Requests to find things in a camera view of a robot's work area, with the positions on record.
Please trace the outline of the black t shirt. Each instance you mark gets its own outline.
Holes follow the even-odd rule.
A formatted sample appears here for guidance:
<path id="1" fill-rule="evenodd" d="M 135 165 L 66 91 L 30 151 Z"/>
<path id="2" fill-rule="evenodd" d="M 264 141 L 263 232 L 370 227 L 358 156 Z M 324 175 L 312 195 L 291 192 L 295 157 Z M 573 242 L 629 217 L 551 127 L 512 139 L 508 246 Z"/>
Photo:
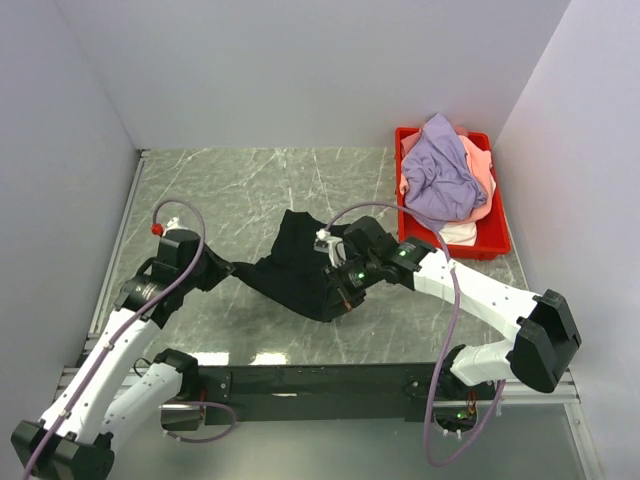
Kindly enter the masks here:
<path id="1" fill-rule="evenodd" d="M 255 263 L 236 262 L 232 275 L 310 320 L 330 322 L 348 313 L 351 307 L 324 273 L 328 255 L 314 249 L 323 226 L 307 212 L 286 210 L 270 254 Z"/>

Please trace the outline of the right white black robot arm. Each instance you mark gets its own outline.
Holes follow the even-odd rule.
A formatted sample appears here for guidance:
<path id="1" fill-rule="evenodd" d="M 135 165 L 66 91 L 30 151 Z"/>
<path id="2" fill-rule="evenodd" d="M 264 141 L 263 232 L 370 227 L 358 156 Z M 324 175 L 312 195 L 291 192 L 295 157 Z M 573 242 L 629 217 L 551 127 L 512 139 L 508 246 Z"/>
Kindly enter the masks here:
<path id="1" fill-rule="evenodd" d="M 550 394 L 582 340 L 566 298 L 551 289 L 536 294 L 494 280 L 423 240 L 403 242 L 365 216 L 341 235 L 322 228 L 316 250 L 330 260 L 325 273 L 346 309 L 359 306 L 369 287 L 399 284 L 449 302 L 498 331 L 501 340 L 448 351 L 439 374 L 444 395 L 460 399 L 487 382 L 516 379 Z"/>

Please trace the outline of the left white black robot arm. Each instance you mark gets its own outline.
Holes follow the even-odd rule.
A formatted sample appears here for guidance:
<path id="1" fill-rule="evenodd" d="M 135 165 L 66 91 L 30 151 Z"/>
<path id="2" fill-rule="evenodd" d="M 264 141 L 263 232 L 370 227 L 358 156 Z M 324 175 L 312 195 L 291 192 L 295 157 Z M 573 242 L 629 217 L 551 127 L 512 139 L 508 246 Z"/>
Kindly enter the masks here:
<path id="1" fill-rule="evenodd" d="M 36 422 L 23 420 L 11 435 L 26 479 L 105 479 L 129 437 L 163 405 L 220 409 L 230 434 L 232 407 L 207 402 L 197 360 L 168 349 L 129 388 L 122 386 L 135 361 L 194 289 L 209 291 L 231 272 L 184 228 L 163 230 L 157 253 L 128 281 L 98 344 L 59 398 Z"/>

